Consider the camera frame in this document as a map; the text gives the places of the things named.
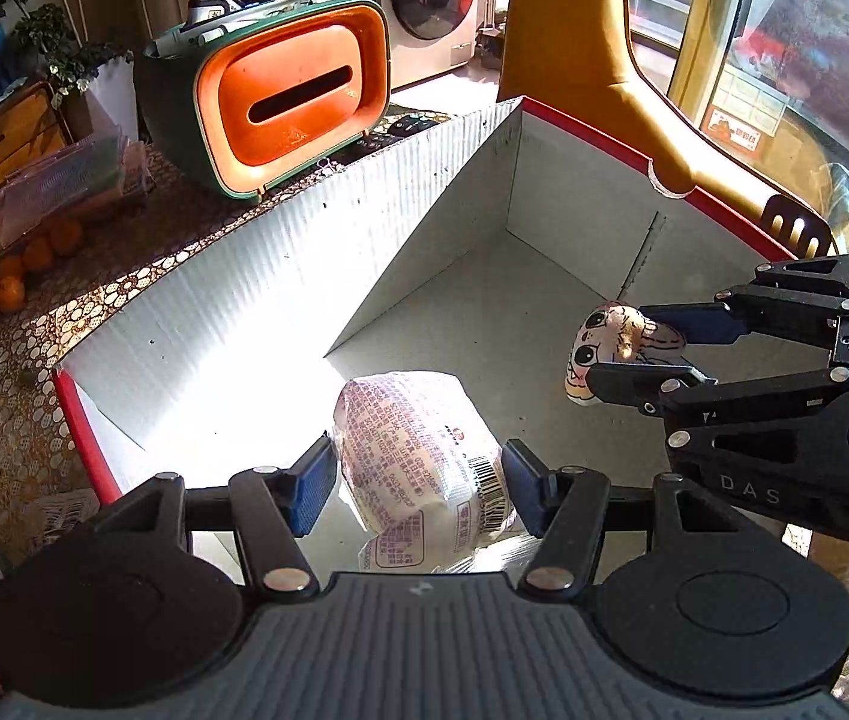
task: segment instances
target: white cardboard box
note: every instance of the white cardboard box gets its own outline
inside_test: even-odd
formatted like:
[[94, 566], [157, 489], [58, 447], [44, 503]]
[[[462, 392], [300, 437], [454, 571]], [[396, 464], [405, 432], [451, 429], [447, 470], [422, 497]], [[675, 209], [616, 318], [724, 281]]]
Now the white cardboard box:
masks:
[[[659, 420], [565, 397], [580, 323], [610, 298], [711, 300], [791, 257], [703, 191], [661, 194], [649, 167], [585, 124], [510, 100], [234, 230], [56, 371], [103, 502], [162, 470], [208, 487], [291, 466], [329, 427], [347, 379], [388, 370], [453, 373], [499, 442], [519, 437], [548, 466], [648, 485], [667, 467]], [[762, 337], [687, 357], [721, 380], [826, 364], [820, 350]], [[301, 546], [325, 579], [354, 568], [369, 537], [339, 484]], [[622, 560], [615, 550], [626, 547], [609, 541], [605, 558]]]

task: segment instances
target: plush doll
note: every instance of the plush doll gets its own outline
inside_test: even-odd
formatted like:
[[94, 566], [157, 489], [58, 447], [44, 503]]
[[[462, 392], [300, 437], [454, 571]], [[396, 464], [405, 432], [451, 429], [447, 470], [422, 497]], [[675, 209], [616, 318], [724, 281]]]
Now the plush doll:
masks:
[[567, 361], [565, 390], [575, 403], [596, 400], [587, 388], [587, 370], [596, 362], [675, 362], [685, 338], [653, 322], [637, 308], [610, 301], [595, 308], [581, 325]]

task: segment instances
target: sticker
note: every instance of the sticker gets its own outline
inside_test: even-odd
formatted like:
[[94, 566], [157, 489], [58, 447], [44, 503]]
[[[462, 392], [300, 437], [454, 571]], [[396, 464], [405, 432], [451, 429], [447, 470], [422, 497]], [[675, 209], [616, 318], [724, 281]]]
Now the sticker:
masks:
[[711, 108], [711, 118], [707, 122], [707, 131], [719, 141], [730, 143], [732, 146], [743, 148], [754, 153], [761, 142], [760, 130], [750, 127], [739, 119]]
[[392, 525], [375, 538], [374, 559], [378, 568], [407, 568], [424, 562], [424, 514]]

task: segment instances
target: potted plant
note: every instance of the potted plant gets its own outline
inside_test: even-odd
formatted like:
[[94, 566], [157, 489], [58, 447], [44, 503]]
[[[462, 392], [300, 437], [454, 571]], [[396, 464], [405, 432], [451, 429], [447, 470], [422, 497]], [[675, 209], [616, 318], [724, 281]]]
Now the potted plant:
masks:
[[10, 37], [27, 74], [42, 70], [53, 89], [52, 105], [61, 108], [76, 138], [111, 122], [128, 138], [137, 138], [137, 106], [130, 52], [108, 43], [83, 43], [63, 9], [44, 4], [32, 11], [28, 0], [0, 0], [0, 18], [13, 2], [21, 12]]
[[111, 43], [80, 45], [64, 11], [54, 4], [22, 18], [13, 37], [40, 57], [54, 93], [51, 105], [61, 108], [76, 139], [111, 122], [137, 139], [131, 52]]

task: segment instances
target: lace tablecloth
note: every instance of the lace tablecloth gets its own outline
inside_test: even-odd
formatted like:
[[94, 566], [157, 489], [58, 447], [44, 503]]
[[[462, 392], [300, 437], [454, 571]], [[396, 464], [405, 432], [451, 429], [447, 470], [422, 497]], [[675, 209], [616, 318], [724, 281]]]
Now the lace tablecloth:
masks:
[[[378, 131], [397, 118], [384, 119]], [[347, 152], [353, 157], [353, 146]], [[344, 170], [334, 157], [322, 160], [251, 207], [188, 181], [156, 151], [149, 152], [149, 167], [157, 186], [141, 211], [88, 230], [87, 243], [74, 258], [29, 285], [19, 314], [0, 315], [0, 553], [11, 562], [31, 550], [24, 518], [29, 502], [88, 487], [51, 382], [55, 363], [188, 257]]]

